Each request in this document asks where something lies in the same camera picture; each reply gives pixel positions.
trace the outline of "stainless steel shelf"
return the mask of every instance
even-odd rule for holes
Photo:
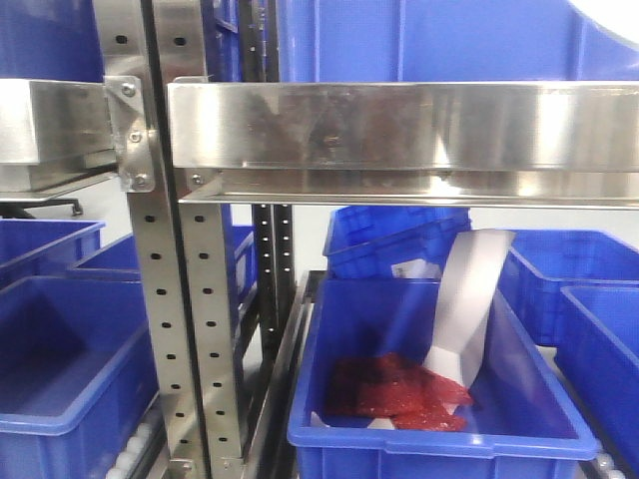
[[[0,192],[41,198],[108,167],[115,154],[102,84],[0,79]]]
[[[638,94],[639,82],[176,83],[173,163],[183,203],[635,209]]]
[[[639,174],[184,170],[181,203],[639,208]]]

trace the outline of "raw meat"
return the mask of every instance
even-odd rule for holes
[[[335,364],[324,412],[391,418],[398,429],[458,431],[466,422],[444,405],[472,404],[468,391],[395,352]]]

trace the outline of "label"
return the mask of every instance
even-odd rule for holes
[[[393,264],[393,277],[405,277],[409,279],[440,279],[441,268],[439,264],[428,262],[425,259],[411,259],[410,261]]]

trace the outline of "bolt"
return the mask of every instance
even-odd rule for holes
[[[136,177],[134,178],[134,183],[136,187],[143,187],[147,184],[147,181],[149,179],[149,175],[146,175],[144,173],[139,173],[136,175]]]
[[[133,97],[136,94],[136,86],[133,83],[125,83],[122,85],[122,93],[126,97]]]
[[[132,143],[140,143],[142,141],[142,133],[138,130],[134,130],[131,132],[131,135],[129,135],[129,140],[131,140]]]

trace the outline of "blue plastic bin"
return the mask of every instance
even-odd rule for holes
[[[258,280],[256,244],[253,227],[233,226],[233,244],[236,247],[236,284],[238,299],[242,303]]]
[[[125,236],[71,264],[70,277],[139,281],[142,279],[133,235]]]
[[[562,289],[566,334],[555,361],[639,476],[639,289]]]
[[[257,280],[253,227],[233,227],[233,242],[238,295],[242,302]],[[135,239],[128,235],[108,244],[71,264],[67,275],[111,281],[141,280]]]
[[[564,334],[562,286],[639,285],[639,253],[601,232],[519,230],[499,288],[532,339],[556,346]]]
[[[567,0],[278,0],[286,82],[637,80]]]
[[[0,78],[102,83],[102,77],[91,0],[0,2]]]
[[[26,276],[63,273],[100,247],[98,222],[0,220],[0,288]]]
[[[475,405],[457,409],[464,431],[366,429],[369,419],[322,414],[339,358],[398,351],[423,361],[437,291],[424,280],[324,282],[289,423],[302,479],[573,479],[597,441],[499,294],[470,389]],[[311,426],[312,412],[332,427]]]
[[[158,386],[138,282],[0,291],[0,477],[103,478]]]
[[[334,277],[439,277],[466,208],[347,207],[330,217],[323,254]]]

